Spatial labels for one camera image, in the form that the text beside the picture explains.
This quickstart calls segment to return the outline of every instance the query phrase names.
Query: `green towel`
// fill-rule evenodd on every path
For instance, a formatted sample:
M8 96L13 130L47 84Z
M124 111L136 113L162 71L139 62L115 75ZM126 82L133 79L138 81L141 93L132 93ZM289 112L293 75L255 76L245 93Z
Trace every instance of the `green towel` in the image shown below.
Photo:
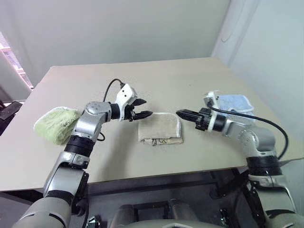
M37 120L34 131L49 142L60 145L71 135L79 117L76 109L57 107Z

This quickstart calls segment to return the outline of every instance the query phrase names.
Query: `blue cloth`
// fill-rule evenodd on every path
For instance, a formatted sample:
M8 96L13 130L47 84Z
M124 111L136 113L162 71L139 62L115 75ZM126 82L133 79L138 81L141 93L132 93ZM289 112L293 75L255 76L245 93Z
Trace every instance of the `blue cloth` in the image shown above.
M254 107L247 97L241 94L221 94L218 95L219 108L221 110L253 115Z

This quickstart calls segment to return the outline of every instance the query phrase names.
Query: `table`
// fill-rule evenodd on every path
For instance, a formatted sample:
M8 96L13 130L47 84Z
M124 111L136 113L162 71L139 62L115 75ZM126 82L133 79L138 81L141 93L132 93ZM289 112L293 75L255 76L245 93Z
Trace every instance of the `table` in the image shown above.
M53 66L28 97L0 137L0 190L42 188L64 146L52 145L33 131L35 121L57 106L83 110L90 101L101 101L108 83L120 78L147 101L137 111L175 113L179 109L198 111L203 95L244 94L256 108L255 114L278 124L281 121L253 90L216 58L195 58L122 64ZM111 87L107 100L115 101L119 84ZM281 152L284 138L266 123ZM104 142L97 142L86 172L89 183L174 173L220 170L246 165L237 142L195 129L182 121L183 144L143 145L138 142L138 122L106 123ZM290 139L283 161L303 157L303 143Z

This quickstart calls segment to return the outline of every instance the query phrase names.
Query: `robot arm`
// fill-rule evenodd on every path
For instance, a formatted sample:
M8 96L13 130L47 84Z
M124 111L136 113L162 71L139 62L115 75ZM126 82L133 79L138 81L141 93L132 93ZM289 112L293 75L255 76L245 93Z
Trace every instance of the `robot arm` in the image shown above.
M207 106L217 106L216 93L209 92L204 101ZM190 110L176 113L182 119L195 122L196 129L222 132L223 136L239 142L248 164L249 183L246 187L254 207L252 210L253 213L256 209L262 211L254 215L258 225L289 227L293 224L293 227L303 227L304 219L296 213L286 178L279 167L275 138L270 130L257 127L246 118L214 115L210 108L202 108L198 113Z
M60 153L44 185L44 198L25 212L14 228L67 228L76 203L84 196L89 174L84 170L98 140L102 124L112 119L138 120L152 114L136 114L133 109L146 101L128 84L123 84L114 104L90 102L78 119L63 152Z

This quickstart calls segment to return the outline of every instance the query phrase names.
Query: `beige towel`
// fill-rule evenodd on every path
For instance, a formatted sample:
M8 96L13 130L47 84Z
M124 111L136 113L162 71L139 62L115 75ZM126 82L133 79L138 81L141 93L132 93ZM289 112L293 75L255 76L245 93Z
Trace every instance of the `beige towel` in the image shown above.
M151 145L181 144L180 124L180 119L174 114L153 113L140 120L138 141Z

